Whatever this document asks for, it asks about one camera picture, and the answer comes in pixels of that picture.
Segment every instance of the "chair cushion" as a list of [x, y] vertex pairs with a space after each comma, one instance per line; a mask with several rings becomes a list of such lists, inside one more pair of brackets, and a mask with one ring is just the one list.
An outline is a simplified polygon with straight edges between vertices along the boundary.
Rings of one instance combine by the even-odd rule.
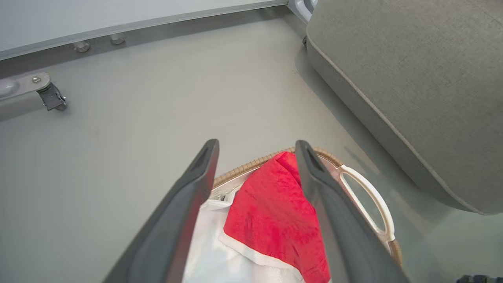
[[308, 56], [439, 201], [503, 212], [503, 2], [320, 0]]

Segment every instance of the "basket handle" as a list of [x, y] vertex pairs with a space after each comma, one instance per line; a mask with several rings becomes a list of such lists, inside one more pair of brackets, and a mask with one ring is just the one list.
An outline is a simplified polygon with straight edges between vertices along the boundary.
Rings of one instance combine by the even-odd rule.
[[[389, 212], [388, 206], [384, 202], [383, 198], [379, 194], [379, 192], [376, 190], [376, 188], [365, 178], [363, 177], [360, 173], [358, 173], [356, 170], [347, 167], [346, 165], [341, 165], [338, 167], [335, 171], [332, 171], [332, 177], [341, 185], [343, 189], [346, 190], [346, 193], [348, 196], [351, 198], [353, 203], [356, 205], [356, 207], [360, 210], [360, 212], [363, 214], [363, 216], [367, 219], [368, 223], [370, 226], [372, 226], [373, 230], [379, 237], [379, 239], [383, 243], [389, 243], [395, 240], [395, 226], [393, 224], [393, 218], [391, 217], [391, 213]], [[365, 210], [363, 205], [361, 204], [360, 200], [356, 197], [355, 193], [353, 190], [351, 190], [350, 185], [347, 183], [347, 181], [343, 178], [344, 175], [349, 175], [352, 177], [355, 181], [357, 181], [364, 189], [367, 191], [367, 193], [370, 195], [374, 203], [376, 204], [377, 208], [379, 209], [379, 212], [381, 213], [381, 217], [383, 218], [384, 222], [384, 230], [380, 229], [370, 217], [368, 212]]]

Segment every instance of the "red cloth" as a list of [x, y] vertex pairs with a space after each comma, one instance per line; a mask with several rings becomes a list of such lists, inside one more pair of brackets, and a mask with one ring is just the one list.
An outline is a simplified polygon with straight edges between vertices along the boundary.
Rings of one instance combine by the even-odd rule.
[[252, 250], [297, 268], [306, 283], [330, 280], [316, 211], [304, 197], [292, 153], [277, 154], [248, 178], [223, 229]]

